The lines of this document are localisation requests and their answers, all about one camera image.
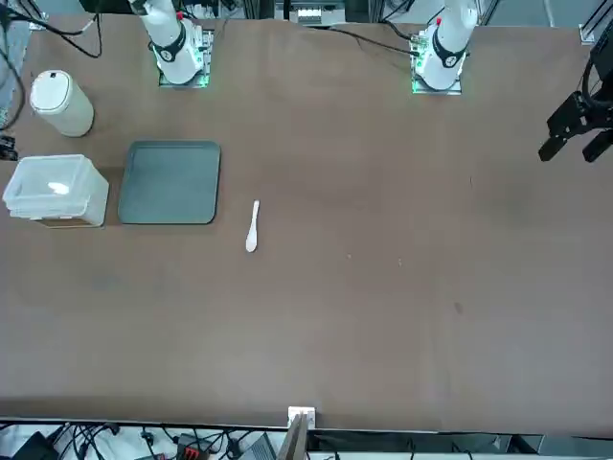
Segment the plastic container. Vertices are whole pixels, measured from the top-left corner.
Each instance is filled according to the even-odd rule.
[[[94,123],[94,107],[66,72],[47,70],[32,83],[30,106],[60,133],[80,137]]]
[[[83,155],[28,156],[2,195],[14,218],[49,227],[104,223],[108,182]]]

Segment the plastic spoon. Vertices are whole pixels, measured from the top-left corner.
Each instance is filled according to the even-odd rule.
[[[245,242],[245,249],[247,252],[253,252],[258,247],[258,211],[260,209],[260,201],[256,199],[253,202],[253,214],[251,215],[251,226],[249,227],[249,233],[247,234],[247,241]]]

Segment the white cylindrical container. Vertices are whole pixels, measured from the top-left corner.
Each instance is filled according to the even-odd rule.
[[[81,137],[94,123],[94,107],[66,72],[47,70],[32,83],[30,106],[60,133]]]

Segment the dark green tray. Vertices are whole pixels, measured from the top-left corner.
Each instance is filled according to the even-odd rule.
[[[221,148],[212,141],[139,141],[130,146],[119,199],[122,223],[210,223]]]

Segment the table surface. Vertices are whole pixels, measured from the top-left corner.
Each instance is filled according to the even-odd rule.
[[[68,71],[96,120],[69,139],[27,108],[19,151],[83,153],[111,193],[103,229],[0,215],[1,414],[611,433],[613,157],[537,157],[576,30],[479,28],[464,95],[437,97],[402,55],[282,21],[217,23],[211,86],[160,89],[139,20],[102,24],[101,59],[28,49],[26,85]],[[119,224],[151,139],[220,143],[211,225]]]

